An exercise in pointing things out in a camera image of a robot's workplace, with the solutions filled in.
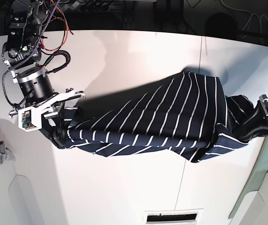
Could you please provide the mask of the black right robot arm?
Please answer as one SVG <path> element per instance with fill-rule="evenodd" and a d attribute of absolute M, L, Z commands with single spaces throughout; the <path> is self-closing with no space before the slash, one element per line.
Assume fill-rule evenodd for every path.
<path fill-rule="evenodd" d="M 12 110 L 10 117 L 18 116 L 18 126 L 25 132 L 40 131 L 57 148 L 67 142 L 67 101 L 84 97 L 82 91 L 72 88 L 64 93 L 55 92 L 49 74 L 64 69 L 71 60 L 70 54 L 59 46 L 46 49 L 43 40 L 48 25 L 57 12 L 63 13 L 60 1 L 15 0 L 11 7 L 8 40 L 2 48 L 2 61 L 6 73 L 12 75 L 23 94 L 19 103 L 12 103 L 3 90 Z"/>

